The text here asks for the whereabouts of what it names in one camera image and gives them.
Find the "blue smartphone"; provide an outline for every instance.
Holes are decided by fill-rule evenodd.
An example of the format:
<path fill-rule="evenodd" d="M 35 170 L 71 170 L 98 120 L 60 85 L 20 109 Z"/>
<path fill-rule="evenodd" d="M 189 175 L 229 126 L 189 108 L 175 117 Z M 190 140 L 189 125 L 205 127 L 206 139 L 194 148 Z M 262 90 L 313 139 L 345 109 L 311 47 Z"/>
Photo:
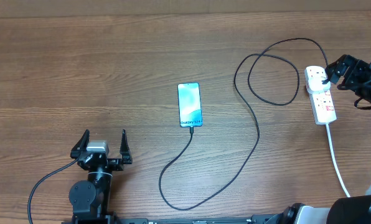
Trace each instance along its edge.
<path fill-rule="evenodd" d="M 180 126 L 202 126 L 202 109 L 198 83 L 184 83 L 177 86 L 179 92 Z"/>

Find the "wooden tabletop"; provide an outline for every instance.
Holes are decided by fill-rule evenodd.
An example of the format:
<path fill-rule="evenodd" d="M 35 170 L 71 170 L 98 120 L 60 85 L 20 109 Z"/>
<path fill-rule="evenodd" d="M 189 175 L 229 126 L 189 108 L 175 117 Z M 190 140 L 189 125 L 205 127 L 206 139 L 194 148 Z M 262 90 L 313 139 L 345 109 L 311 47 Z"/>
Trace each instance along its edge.
<path fill-rule="evenodd" d="M 189 207 L 212 195 L 237 173 L 256 141 L 256 128 L 232 80 L 248 54 L 293 37 L 309 37 L 329 62 L 343 54 L 371 61 L 371 11 L 102 16 L 0 19 L 0 223 L 27 223 L 34 184 L 69 163 L 84 130 L 106 139 L 119 156 L 128 132 L 133 164 L 113 176 L 110 209 L 120 217 L 248 217 L 277 213 L 294 202 L 330 207 L 345 197 L 329 154 L 326 130 L 314 124 L 303 70 L 325 66 L 319 49 L 298 40 L 270 50 L 301 73 L 288 106 L 260 101 L 249 91 L 247 60 L 237 79 L 255 110 L 260 142 L 236 181 L 188 212 L 169 208 L 158 191 L 162 168 L 184 148 L 177 84 L 199 82 L 204 125 L 184 155 L 165 173 L 168 201 Z M 251 82 L 262 97 L 286 102 L 296 74 L 263 58 Z M 353 196 L 371 183 L 371 111 L 357 110 L 351 91 L 331 92 L 331 124 L 339 170 Z M 72 216 L 70 187 L 85 180 L 78 166 L 52 176 L 36 190 L 34 223 Z"/>

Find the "black cable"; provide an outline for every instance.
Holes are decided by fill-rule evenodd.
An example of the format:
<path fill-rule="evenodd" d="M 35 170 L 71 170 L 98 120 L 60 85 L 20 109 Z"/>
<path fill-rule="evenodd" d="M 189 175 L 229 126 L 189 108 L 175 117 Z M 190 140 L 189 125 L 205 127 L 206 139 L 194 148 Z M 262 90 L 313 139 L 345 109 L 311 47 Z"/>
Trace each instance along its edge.
<path fill-rule="evenodd" d="M 312 39 L 308 39 L 308 38 L 293 38 L 293 39 L 282 40 L 282 41 L 279 41 L 279 42 L 277 42 L 277 43 L 275 43 L 275 44 L 271 44 L 268 48 L 266 48 L 266 49 L 265 49 L 262 53 L 260 53 L 260 54 L 251 54 L 251 55 L 248 55 L 247 57 L 245 57 L 245 58 L 242 60 L 242 62 L 239 64 L 237 70 L 235 71 L 235 74 L 234 74 L 234 81 L 233 81 L 233 83 L 234 83 L 235 90 L 236 90 L 237 93 L 240 95 L 241 99 L 245 102 L 245 104 L 249 107 L 249 110 L 250 110 L 250 112 L 251 112 L 252 115 L 253 115 L 253 119 L 255 120 L 256 130 L 257 130 L 257 139 L 256 139 L 256 143 L 255 143 L 255 145 L 253 146 L 252 150 L 250 151 L 250 153 L 249 153 L 247 159 L 245 160 L 245 162 L 242 164 L 240 170 L 237 172 L 237 174 L 234 176 L 234 178 L 233 178 L 232 180 L 230 180 L 229 183 L 227 183 L 224 187 L 222 187 L 219 191 L 217 191 L 216 193 L 214 193 L 213 195 L 211 195 L 211 196 L 208 197 L 207 199 L 205 199 L 205 200 L 199 202 L 198 204 L 196 204 L 196 205 L 194 205 L 194 206 L 191 206 L 191 207 L 189 207 L 189 208 L 177 208 L 177 207 L 171 205 L 171 204 L 166 200 L 166 198 L 163 196 L 162 189 L 161 189 L 161 179 L 162 179 L 163 173 L 165 173 L 166 169 L 169 168 L 169 166 L 172 165 L 172 164 L 173 164 L 173 163 L 174 163 L 174 162 L 175 162 L 175 161 L 176 161 L 176 160 L 177 160 L 177 159 L 178 159 L 178 158 L 179 158 L 179 157 L 184 153 L 184 151 L 185 151 L 185 150 L 188 148 L 188 146 L 190 145 L 191 140 L 192 140 L 192 135 L 193 135 L 193 133 L 194 133 L 194 129 L 193 129 L 193 128 L 192 128 L 192 130 L 190 129 L 190 133 L 191 133 L 190 141 L 189 141 L 188 144 L 185 146 L 185 148 L 183 149 L 183 151 L 181 151 L 180 154 L 179 154 L 176 158 L 174 158 L 170 163 L 168 163 L 168 164 L 163 168 L 163 170 L 162 170 L 162 172 L 161 172 L 161 175 L 159 176 L 159 193 L 161 193 L 161 196 L 162 196 L 162 198 L 163 198 L 163 201 L 165 201 L 166 204 L 167 204 L 168 206 L 170 206 L 170 207 L 173 208 L 173 209 L 180 210 L 180 211 L 187 211 L 187 210 L 191 210 L 191 209 L 193 209 L 193 208 L 195 208 L 195 207 L 198 207 L 199 205 L 202 205 L 203 203 L 207 202 L 208 200 L 210 200 L 211 198 L 213 198 L 214 196 L 218 195 L 220 192 L 222 192 L 223 190 L 225 190 L 225 189 L 226 189 L 230 184 L 232 184 L 232 182 L 234 182 L 234 180 L 235 180 L 235 179 L 240 175 L 242 169 L 243 169 L 244 166 L 247 164 L 249 158 L 252 156 L 253 152 L 255 151 L 255 149 L 256 149 L 256 147 L 257 147 L 257 145 L 258 145 L 258 143 L 259 143 L 259 139 L 260 139 L 260 129 L 259 129 L 259 123 L 258 123 L 258 120 L 257 120 L 257 118 L 256 118 L 256 114 L 255 114 L 255 112 L 253 111 L 252 107 L 249 105 L 249 103 L 246 101 L 246 99 L 242 96 L 242 94 L 241 94 L 240 91 L 238 90 L 237 83 L 236 83 L 236 79 L 237 79 L 238 71 L 239 71 L 239 69 L 241 68 L 241 66 L 243 65 L 243 63 L 244 63 L 244 61 L 245 61 L 246 59 L 248 59 L 248 58 L 250 58 L 250 57 L 252 57 L 252 56 L 258 56 L 258 57 L 256 58 L 255 62 L 253 63 L 253 65 L 252 65 L 252 67 L 251 67 L 251 69 L 250 69 L 250 71 L 249 71 L 249 74 L 248 74 L 248 86 L 249 86 L 249 89 L 251 90 L 251 92 L 252 92 L 252 93 L 253 93 L 257 98 L 259 98 L 260 100 L 262 100 L 262 101 L 264 101 L 264 102 L 266 102 L 266 103 L 269 103 L 269 104 L 271 104 L 271 105 L 275 105 L 275 106 L 285 106 L 285 105 L 288 105 L 288 104 L 292 103 L 292 101 L 296 98 L 296 95 L 298 94 L 298 91 L 299 91 L 299 84 L 300 84 L 300 81 L 299 81 L 299 72 L 298 72 L 298 69 L 296 68 L 296 66 L 295 66 L 292 62 L 290 62 L 289 60 L 286 60 L 286 59 L 283 58 L 283 57 L 279 57 L 279 56 L 275 56 L 275 55 L 268 55 L 268 54 L 265 54 L 265 52 L 267 52 L 267 51 L 268 51 L 272 46 L 274 46 L 274 45 L 276 45 L 276 44 L 280 44 L 280 43 L 282 43 L 282 42 L 291 41 L 291 40 L 308 40 L 308 41 L 311 41 L 311 42 L 315 43 L 315 44 L 320 48 L 320 50 L 321 50 L 321 52 L 322 52 L 322 54 L 323 54 L 323 56 L 324 56 L 325 63 L 326 63 L 326 65 L 328 66 L 328 60 L 327 60 L 327 57 L 326 57 L 326 55 L 325 55 L 325 53 L 324 53 L 324 50 L 321 48 L 321 46 L 320 46 L 316 41 L 314 41 L 314 40 L 312 40 Z M 280 59 L 280 60 L 282 60 L 282 61 L 284 61 L 284 62 L 290 64 L 290 65 L 295 69 L 295 71 L 296 71 L 296 76 L 297 76 L 297 78 L 298 78 L 298 85 L 297 85 L 297 87 L 296 87 L 295 95 L 292 97 L 292 99 L 291 99 L 289 102 L 287 102 L 287 103 L 274 103 L 274 102 L 271 102 L 271 101 L 268 101 L 268 100 L 263 99 L 261 96 L 257 95 L 257 93 L 255 93 L 255 92 L 253 91 L 253 88 L 252 88 L 252 86 L 250 85 L 250 75 L 251 75 L 251 73 L 252 73 L 253 67 L 255 66 L 256 62 L 257 62 L 257 61 L 259 60 L 259 58 L 262 57 L 262 56 L 265 56 L 265 57 L 272 57 L 272 58 Z"/>
<path fill-rule="evenodd" d="M 56 171 L 53 171 L 47 175 L 45 175 L 43 178 L 41 178 L 34 186 L 34 188 L 32 189 L 31 191 L 31 194 L 29 195 L 29 200 L 28 200 L 28 220 L 29 220 L 29 223 L 30 224 L 33 224 L 33 221 L 32 221 L 32 215 L 31 215 L 31 201 L 32 201 L 32 197 L 34 196 L 34 193 L 35 193 L 35 190 L 36 188 L 47 178 L 53 176 L 54 174 L 60 172 L 60 171 L 63 171 L 65 170 L 66 168 L 74 165 L 76 162 L 78 162 L 79 160 L 79 157 L 77 159 L 75 159 L 74 161 L 70 162 L 69 164 L 57 169 Z"/>

